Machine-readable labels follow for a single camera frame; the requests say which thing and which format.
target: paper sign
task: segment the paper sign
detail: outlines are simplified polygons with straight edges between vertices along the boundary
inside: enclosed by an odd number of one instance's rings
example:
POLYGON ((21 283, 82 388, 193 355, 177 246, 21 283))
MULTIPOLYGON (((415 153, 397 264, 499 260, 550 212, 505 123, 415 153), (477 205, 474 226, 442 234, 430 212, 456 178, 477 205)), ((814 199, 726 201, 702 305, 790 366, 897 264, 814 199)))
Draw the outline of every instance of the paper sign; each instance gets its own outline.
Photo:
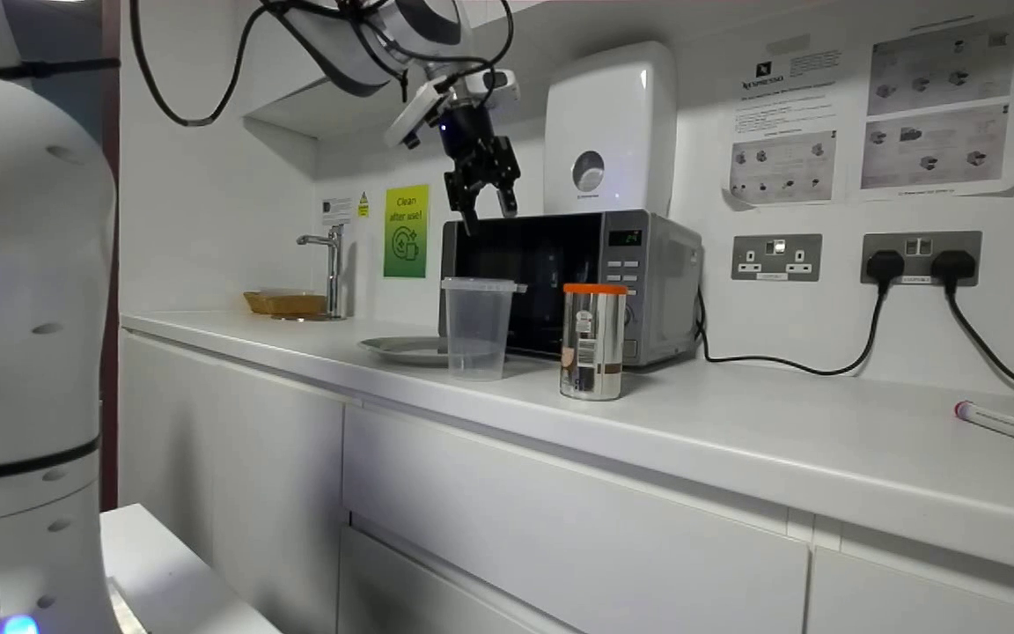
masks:
POLYGON ((382 280, 424 280, 430 188, 386 191, 382 280))

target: jar lid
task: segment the jar lid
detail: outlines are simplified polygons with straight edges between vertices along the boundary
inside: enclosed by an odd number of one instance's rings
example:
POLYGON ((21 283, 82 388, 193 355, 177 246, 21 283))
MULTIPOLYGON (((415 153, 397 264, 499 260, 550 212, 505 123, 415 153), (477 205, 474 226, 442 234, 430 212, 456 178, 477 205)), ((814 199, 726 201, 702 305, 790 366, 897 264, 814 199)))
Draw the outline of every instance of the jar lid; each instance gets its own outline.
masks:
POLYGON ((609 283, 567 283, 567 295, 627 295, 627 285, 609 285, 609 283))

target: white robot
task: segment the white robot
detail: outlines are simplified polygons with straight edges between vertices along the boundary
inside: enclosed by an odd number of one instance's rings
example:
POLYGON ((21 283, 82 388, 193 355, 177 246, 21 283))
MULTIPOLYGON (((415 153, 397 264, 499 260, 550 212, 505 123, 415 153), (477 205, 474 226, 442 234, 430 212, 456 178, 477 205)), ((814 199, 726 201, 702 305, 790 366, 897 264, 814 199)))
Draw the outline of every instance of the white robot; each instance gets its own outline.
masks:
MULTIPOLYGON (((130 32, 151 94, 177 123, 210 123, 177 116, 159 94, 138 12, 133 0, 130 32)), ((430 82, 386 137, 415 145, 423 123, 435 129, 454 159, 454 212, 472 226, 489 185, 504 215, 515 215, 518 164, 486 116, 494 92, 515 79, 495 60, 440 53, 459 39, 454 0, 264 0, 253 22, 264 16, 352 94, 404 86, 408 63, 418 63, 430 82)), ((120 631, 98 554, 98 355, 111 210, 111 178, 91 137, 36 92, 0 82, 0 634, 120 631)))

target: robotic arm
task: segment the robotic arm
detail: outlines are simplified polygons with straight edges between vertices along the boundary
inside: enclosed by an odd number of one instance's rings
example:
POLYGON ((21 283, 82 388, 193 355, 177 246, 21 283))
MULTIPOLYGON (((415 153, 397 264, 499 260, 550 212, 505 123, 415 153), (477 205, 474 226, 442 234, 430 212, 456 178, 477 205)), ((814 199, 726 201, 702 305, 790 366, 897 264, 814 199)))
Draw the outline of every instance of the robotic arm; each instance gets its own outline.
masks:
MULTIPOLYGON (((505 12, 505 42, 494 60, 454 53, 459 42, 454 0, 261 0, 242 30, 238 49, 247 46, 253 22, 272 16, 340 92, 368 99, 382 86, 397 82, 404 109, 391 123, 386 145, 415 147, 424 129, 440 136, 442 153, 454 164, 454 170, 442 178, 447 201, 456 215, 464 215, 472 234, 474 199, 481 188, 495 188, 499 212, 505 220, 518 215, 518 159, 510 143, 495 137, 489 121, 495 92, 515 90, 515 75, 495 69, 515 39, 510 3, 499 3, 505 12), (408 99, 404 92, 413 69, 418 69, 430 82, 408 99)), ((242 53, 217 109, 204 121, 183 121, 159 94, 145 60, 138 0, 130 3, 130 30, 145 82, 163 112, 183 129, 213 123, 237 90, 242 53)))

